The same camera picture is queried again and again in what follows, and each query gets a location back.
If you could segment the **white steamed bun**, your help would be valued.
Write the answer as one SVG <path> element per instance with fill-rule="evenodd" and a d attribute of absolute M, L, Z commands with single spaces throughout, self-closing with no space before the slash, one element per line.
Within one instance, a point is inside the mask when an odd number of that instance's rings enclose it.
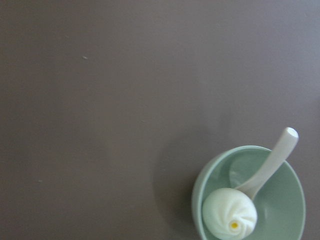
<path fill-rule="evenodd" d="M 216 238 L 243 240 L 255 230 L 258 214 L 253 201 L 243 192 L 220 188 L 204 200 L 202 219 Z"/>

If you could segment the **white plastic spoon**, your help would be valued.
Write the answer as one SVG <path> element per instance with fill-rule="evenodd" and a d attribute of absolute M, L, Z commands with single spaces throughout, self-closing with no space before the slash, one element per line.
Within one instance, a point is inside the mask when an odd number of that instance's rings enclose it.
<path fill-rule="evenodd" d="M 253 201 L 261 188 L 287 160 L 298 141 L 298 132 L 292 127 L 286 127 L 258 171 L 235 189 L 244 193 Z"/>

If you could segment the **mint green bowl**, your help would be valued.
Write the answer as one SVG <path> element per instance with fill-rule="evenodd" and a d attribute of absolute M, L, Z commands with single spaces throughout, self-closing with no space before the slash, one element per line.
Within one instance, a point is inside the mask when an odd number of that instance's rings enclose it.
<path fill-rule="evenodd" d="M 212 158 L 197 176 L 191 196 L 191 212 L 202 240 L 214 240 L 203 223 L 203 201 L 220 188 L 235 188 L 253 176 L 271 150 L 244 145 Z M 306 220 L 306 202 L 300 180 L 288 162 L 265 183 L 254 199 L 257 223 L 249 240 L 299 240 Z"/>

